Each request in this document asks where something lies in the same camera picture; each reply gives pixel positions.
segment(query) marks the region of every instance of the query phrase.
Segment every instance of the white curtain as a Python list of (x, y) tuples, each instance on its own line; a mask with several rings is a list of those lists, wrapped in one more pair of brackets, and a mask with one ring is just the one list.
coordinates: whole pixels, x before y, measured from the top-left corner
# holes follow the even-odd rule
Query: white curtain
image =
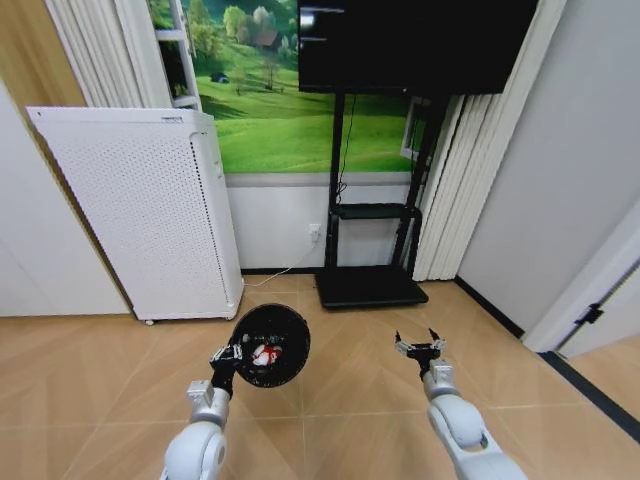
[(146, 0), (46, 0), (90, 107), (170, 108)]
[(504, 92), (451, 102), (422, 202), (413, 278), (454, 278), (566, 0), (539, 0)]

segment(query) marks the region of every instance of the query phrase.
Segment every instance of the green meadow mural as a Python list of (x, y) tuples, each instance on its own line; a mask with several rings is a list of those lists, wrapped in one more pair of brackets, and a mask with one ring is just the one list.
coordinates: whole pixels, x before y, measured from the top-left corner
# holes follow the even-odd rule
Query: green meadow mural
[[(171, 28), (167, 0), (149, 3), (156, 28)], [(297, 1), (182, 0), (182, 6), (202, 109), (216, 119), (225, 172), (327, 172), (333, 95), (298, 91)], [(345, 136), (352, 102), (349, 96)], [(410, 170), (400, 155), (408, 109), (408, 98), (358, 95), (346, 171)]]

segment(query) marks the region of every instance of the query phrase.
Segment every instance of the white air purifier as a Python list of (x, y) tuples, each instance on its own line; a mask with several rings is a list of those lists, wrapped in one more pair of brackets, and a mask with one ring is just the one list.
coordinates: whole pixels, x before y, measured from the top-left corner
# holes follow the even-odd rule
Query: white air purifier
[(28, 111), (137, 318), (233, 318), (243, 282), (213, 117), (180, 109)]

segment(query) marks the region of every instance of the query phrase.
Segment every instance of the black round object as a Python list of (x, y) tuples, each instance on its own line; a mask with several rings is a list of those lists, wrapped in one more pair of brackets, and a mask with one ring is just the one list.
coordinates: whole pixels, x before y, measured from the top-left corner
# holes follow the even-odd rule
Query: black round object
[[(295, 310), (269, 303), (242, 317), (230, 343), (242, 348), (238, 374), (256, 387), (272, 388), (284, 385), (302, 370), (309, 356), (311, 335), (307, 322)], [(273, 363), (254, 364), (254, 352), (261, 345), (280, 350)]]

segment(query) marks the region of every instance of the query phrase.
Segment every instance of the television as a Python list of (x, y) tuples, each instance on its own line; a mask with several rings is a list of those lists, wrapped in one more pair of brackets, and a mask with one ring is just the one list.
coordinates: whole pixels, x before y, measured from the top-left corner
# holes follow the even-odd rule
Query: television
[(500, 93), (537, 0), (299, 0), (305, 92)]

